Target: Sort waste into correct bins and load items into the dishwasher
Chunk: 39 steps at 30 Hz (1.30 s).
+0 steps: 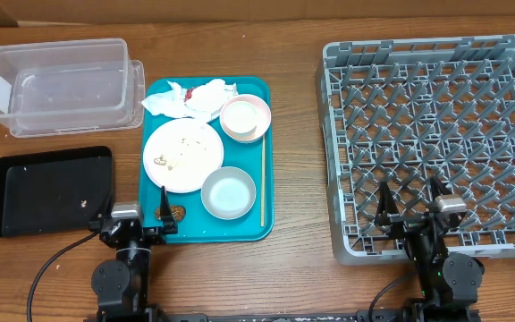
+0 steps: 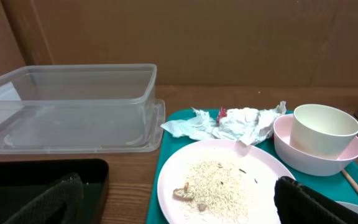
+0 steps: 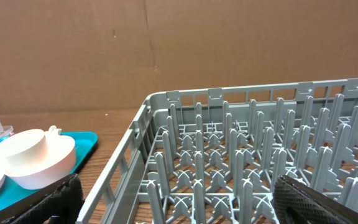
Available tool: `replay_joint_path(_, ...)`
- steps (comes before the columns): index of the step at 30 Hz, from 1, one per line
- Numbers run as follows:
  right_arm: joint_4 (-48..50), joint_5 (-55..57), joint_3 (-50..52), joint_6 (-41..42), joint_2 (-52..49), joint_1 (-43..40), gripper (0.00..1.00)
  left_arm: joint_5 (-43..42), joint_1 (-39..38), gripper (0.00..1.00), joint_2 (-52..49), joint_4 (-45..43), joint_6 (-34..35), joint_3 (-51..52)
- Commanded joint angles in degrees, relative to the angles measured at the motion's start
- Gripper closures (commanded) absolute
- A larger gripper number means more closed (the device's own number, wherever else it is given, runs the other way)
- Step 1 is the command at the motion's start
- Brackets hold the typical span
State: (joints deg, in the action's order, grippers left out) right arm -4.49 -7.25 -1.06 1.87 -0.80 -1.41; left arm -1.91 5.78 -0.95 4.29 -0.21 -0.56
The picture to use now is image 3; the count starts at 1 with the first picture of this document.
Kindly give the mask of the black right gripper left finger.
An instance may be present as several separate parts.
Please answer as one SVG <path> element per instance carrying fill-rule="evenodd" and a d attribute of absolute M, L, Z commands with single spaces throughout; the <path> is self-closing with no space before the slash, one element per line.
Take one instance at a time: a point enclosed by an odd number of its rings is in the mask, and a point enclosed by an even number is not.
<path fill-rule="evenodd" d="M 74 223 L 84 202 L 74 173 L 1 210 L 0 223 Z"/>

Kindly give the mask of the white napkin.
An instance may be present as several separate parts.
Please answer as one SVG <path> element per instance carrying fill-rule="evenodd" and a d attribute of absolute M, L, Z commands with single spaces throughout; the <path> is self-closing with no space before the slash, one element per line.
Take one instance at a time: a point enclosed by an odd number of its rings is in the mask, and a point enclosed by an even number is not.
<path fill-rule="evenodd" d="M 61 135 L 61 131 L 62 130 L 60 128 L 57 128 L 55 125 L 49 127 L 49 129 L 48 129 L 48 132 L 50 134 L 57 135 L 57 136 Z"/>

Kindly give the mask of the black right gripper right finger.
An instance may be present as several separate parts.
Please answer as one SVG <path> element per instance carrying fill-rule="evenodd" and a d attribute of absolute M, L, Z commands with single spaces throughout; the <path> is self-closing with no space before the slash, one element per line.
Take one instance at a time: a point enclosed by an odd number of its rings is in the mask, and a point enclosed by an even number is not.
<path fill-rule="evenodd" d="M 281 175 L 275 183 L 273 207 L 281 224 L 358 223 L 358 212 L 341 205 L 287 175 Z"/>

